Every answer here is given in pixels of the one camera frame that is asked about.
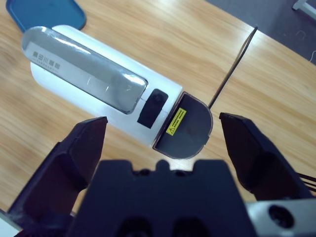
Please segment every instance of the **blue lid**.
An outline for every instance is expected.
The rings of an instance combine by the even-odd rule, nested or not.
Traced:
[[[34,26],[69,25],[82,29],[84,11],[74,0],[7,0],[6,9],[22,32]]]

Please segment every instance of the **screw hole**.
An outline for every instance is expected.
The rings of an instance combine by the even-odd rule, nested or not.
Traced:
[[[269,215],[280,227],[288,229],[294,226],[294,218],[292,214],[283,206],[271,206],[269,208]]]
[[[210,237],[207,227],[198,218],[182,218],[175,223],[173,237]]]
[[[135,231],[128,233],[126,237],[149,237],[149,235],[144,231]]]

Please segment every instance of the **wood grain surface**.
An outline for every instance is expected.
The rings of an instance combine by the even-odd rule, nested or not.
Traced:
[[[0,208],[7,210],[48,152],[91,115],[41,88],[21,51],[22,33],[0,0]],[[78,0],[83,31],[183,85],[208,103],[252,27],[203,0]],[[220,112],[252,119],[298,172],[316,176],[316,67],[257,32],[215,103],[211,137],[195,158],[172,160],[108,126],[102,159],[154,169],[166,159],[190,170],[224,159],[232,174]],[[244,200],[254,200],[237,182]]]

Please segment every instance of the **yellow warning label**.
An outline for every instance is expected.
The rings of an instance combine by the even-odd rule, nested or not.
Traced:
[[[179,108],[177,113],[175,114],[175,116],[173,117],[166,133],[170,134],[171,136],[174,135],[174,133],[176,132],[178,126],[180,125],[184,115],[186,114],[187,111],[185,111],[184,109]]]

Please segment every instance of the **black button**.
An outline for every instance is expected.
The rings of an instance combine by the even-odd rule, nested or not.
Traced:
[[[167,99],[168,95],[163,91],[159,89],[153,90],[146,101],[137,122],[147,128],[152,128]]]

